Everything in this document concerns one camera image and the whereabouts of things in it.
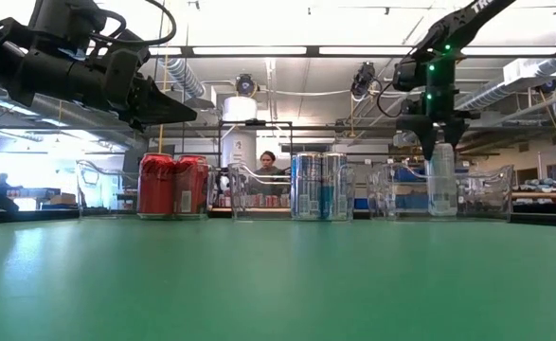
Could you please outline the overhead light bar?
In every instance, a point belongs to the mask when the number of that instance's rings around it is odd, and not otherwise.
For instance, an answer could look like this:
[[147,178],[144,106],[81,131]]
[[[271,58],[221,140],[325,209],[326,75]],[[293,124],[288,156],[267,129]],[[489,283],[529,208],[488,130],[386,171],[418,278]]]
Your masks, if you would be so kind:
[[[176,58],[402,58],[408,45],[229,45],[152,46],[153,57]],[[472,59],[556,58],[556,45],[471,45],[461,52]]]

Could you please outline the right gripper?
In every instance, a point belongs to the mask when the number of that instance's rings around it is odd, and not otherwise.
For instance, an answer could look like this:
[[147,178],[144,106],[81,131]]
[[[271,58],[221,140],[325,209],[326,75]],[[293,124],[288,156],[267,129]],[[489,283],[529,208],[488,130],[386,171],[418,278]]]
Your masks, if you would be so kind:
[[455,148],[467,130],[464,118],[479,118],[479,112],[462,111],[455,108],[455,86],[457,64],[465,59],[460,49],[445,45],[441,49],[427,48],[409,55],[426,65],[426,85],[417,100],[406,99],[396,119],[396,129],[413,132],[421,142],[423,157],[430,160],[435,150],[438,132],[430,118],[451,118],[442,127],[444,141]]

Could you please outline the silver ribbed duct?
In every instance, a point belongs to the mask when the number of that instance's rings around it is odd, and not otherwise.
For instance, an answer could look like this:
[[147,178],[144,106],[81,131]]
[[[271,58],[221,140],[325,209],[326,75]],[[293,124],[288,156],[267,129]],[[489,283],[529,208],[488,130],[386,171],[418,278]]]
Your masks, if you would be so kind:
[[556,79],[556,58],[516,59],[503,67],[500,79],[458,99],[455,108],[476,111],[488,107],[524,89],[534,88]]
[[200,110],[215,108],[211,95],[206,92],[206,88],[193,73],[185,59],[167,58],[160,59],[159,62],[172,77],[175,84],[181,88],[185,105]]

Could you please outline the white tank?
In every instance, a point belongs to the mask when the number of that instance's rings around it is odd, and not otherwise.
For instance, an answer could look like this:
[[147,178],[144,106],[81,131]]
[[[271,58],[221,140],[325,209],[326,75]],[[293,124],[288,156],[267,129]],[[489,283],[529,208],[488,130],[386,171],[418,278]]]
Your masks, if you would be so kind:
[[224,101],[222,119],[227,121],[223,126],[222,160],[223,167],[232,163],[244,163],[249,169],[257,166],[257,133],[232,126],[233,122],[244,122],[256,119],[258,104],[247,97],[230,97]]

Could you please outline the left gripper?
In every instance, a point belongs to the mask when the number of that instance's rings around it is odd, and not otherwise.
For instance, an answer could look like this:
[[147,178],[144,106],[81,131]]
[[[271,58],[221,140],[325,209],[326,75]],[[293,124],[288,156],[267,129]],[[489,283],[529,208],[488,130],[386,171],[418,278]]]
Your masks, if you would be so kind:
[[113,111],[138,131],[148,126],[193,121],[197,113],[159,90],[152,78],[136,78],[139,57],[118,49],[101,59],[81,62],[33,49],[5,52],[11,99],[30,106],[37,95],[101,111]]

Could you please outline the green table mat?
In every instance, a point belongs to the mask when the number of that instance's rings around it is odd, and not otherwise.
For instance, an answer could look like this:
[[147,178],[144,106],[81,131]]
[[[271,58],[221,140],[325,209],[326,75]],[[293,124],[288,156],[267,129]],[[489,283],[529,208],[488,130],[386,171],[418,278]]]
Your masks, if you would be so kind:
[[556,227],[0,224],[0,341],[556,341]]

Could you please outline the clear plastic bin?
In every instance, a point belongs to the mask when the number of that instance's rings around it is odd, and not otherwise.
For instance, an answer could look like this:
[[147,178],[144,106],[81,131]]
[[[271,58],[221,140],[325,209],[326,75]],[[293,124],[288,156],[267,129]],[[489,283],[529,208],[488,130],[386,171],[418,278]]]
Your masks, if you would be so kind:
[[[137,213],[137,189],[139,165],[135,172],[123,170],[106,170],[88,160],[76,163],[78,183],[77,201],[83,215],[124,215]],[[209,165],[207,211],[201,218],[177,219],[173,214],[165,219],[143,220],[200,220],[207,216],[212,208],[214,195],[215,170]]]
[[400,183],[392,174],[403,163],[384,164],[367,175],[370,217],[391,221],[508,220],[511,216],[512,167],[455,175],[457,215],[435,217],[428,211],[427,185]]
[[[236,220],[294,220],[291,213],[291,167],[286,169],[285,175],[256,175],[242,163],[235,163],[228,166],[229,186],[231,196],[238,197],[248,194],[258,194],[255,189],[255,182],[261,178],[283,178],[285,190],[282,194],[287,194],[290,198],[289,208],[246,208],[240,206],[232,206],[233,217]],[[355,180],[354,179],[354,196],[355,196]],[[322,187],[321,187],[321,218],[319,220],[296,220],[296,221],[326,221],[322,218]]]

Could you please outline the silver can black lid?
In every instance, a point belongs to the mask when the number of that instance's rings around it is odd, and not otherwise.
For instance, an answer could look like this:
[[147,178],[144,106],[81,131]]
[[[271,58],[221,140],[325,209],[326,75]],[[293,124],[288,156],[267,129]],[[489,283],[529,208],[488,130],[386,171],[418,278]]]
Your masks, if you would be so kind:
[[[426,169],[453,171],[455,154],[448,143],[435,145],[433,156],[425,162]],[[428,194],[428,211],[435,217],[454,217],[457,215],[456,177],[447,175],[443,178],[430,178],[426,181]]]

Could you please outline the row of small red cans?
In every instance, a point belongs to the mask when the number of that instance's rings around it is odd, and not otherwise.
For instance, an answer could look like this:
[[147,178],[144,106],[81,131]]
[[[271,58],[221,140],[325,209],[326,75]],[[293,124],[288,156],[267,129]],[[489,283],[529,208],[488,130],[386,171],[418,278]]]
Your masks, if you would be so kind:
[[290,198],[287,194],[265,195],[262,193],[248,194],[232,197],[228,194],[220,194],[215,204],[219,207],[240,206],[246,208],[289,208]]

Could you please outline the blue silver slim can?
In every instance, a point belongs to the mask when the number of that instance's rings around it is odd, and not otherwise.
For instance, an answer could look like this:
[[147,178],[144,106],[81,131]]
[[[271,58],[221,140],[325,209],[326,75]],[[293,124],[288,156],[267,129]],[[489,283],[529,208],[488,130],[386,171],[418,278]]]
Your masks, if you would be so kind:
[[321,218],[320,153],[302,152],[291,163],[291,213],[295,220],[319,220]]
[[354,169],[344,153],[322,154],[322,218],[349,221],[353,214]]

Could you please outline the blue storage bin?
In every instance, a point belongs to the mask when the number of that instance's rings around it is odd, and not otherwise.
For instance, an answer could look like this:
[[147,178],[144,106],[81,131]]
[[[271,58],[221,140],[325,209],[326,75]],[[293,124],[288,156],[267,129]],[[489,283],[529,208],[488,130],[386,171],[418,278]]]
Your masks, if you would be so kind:
[[446,170],[433,170],[426,168],[408,168],[406,166],[397,167],[392,174],[393,180],[400,183],[424,183],[430,178],[443,178],[447,175],[461,175],[467,174],[467,170],[452,171]]

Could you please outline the red cola can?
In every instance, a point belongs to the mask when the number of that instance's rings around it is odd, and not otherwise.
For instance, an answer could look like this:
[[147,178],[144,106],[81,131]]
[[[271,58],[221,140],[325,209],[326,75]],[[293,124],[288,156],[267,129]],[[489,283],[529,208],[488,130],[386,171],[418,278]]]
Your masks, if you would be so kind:
[[137,213],[142,219],[165,219],[173,214],[174,164],[168,154],[144,154],[137,189]]
[[174,165],[177,219],[201,218],[207,211],[209,165],[204,156],[181,155]]

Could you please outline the wooden workbench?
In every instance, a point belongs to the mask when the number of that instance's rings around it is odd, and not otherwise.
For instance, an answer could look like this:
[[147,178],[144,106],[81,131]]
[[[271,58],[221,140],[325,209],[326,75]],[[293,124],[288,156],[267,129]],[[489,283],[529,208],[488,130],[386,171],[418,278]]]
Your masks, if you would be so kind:
[[512,192],[512,199],[550,199],[556,200],[556,192]]

